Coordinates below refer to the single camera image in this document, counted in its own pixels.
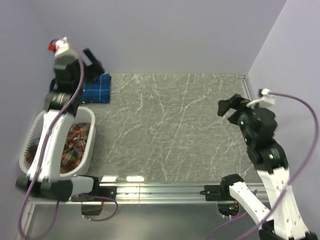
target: gray wall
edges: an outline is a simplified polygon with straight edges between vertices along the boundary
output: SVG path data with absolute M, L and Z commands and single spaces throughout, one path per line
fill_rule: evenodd
M 30 0 L 111 73 L 247 74 L 285 0 Z
M 258 88 L 292 94 L 320 114 L 320 2 L 288 0 L 252 65 L 248 78 L 251 96 Z M 278 121 L 276 139 L 284 147 L 291 172 L 305 158 L 314 136 L 311 114 L 300 103 L 277 98 L 273 108 Z M 318 236 L 320 146 L 312 162 L 293 184 L 307 226 Z
M 53 56 L 28 1 L 0 7 L 0 233 L 12 240 L 23 194 L 15 189 L 18 158 L 31 124 L 42 108 L 53 77 Z

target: white laundry basket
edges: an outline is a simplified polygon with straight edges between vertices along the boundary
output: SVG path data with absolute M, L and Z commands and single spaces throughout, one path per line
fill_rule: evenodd
M 44 124 L 44 113 L 45 111 L 42 111 L 38 114 L 38 116 L 36 116 L 19 158 L 20 168 L 25 174 L 28 172 L 31 166 L 31 164 L 27 162 L 26 155 L 33 140 L 41 137 Z M 80 164 L 72 171 L 61 173 L 60 177 L 62 178 L 71 177 L 74 175 L 84 175 L 87 173 L 96 140 L 96 116 L 89 108 L 83 106 L 78 107 L 73 123 L 91 123 L 91 125 Z

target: gray marble table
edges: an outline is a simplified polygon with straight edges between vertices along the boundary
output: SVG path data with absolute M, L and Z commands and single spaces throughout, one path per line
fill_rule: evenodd
M 239 128 L 218 117 L 218 100 L 243 93 L 238 75 L 111 74 L 110 104 L 96 116 L 89 175 L 148 182 L 259 180 Z

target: clothing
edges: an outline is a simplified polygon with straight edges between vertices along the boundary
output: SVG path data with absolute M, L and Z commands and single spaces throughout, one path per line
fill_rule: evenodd
M 110 103 L 110 82 L 111 76 L 103 74 L 97 76 L 93 81 L 84 85 L 83 104 L 108 104 Z
M 72 171 L 80 164 L 85 152 L 90 125 L 90 123 L 77 123 L 70 127 L 61 157 L 61 174 Z M 35 158 L 39 141 L 40 138 L 33 140 L 26 153 L 26 161 L 30 164 Z

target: blue plaid cloth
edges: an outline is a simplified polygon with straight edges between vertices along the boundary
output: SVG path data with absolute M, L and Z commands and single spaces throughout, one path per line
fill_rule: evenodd
M 109 74 L 97 76 L 93 81 L 84 85 L 83 104 L 108 104 L 110 103 L 110 81 Z

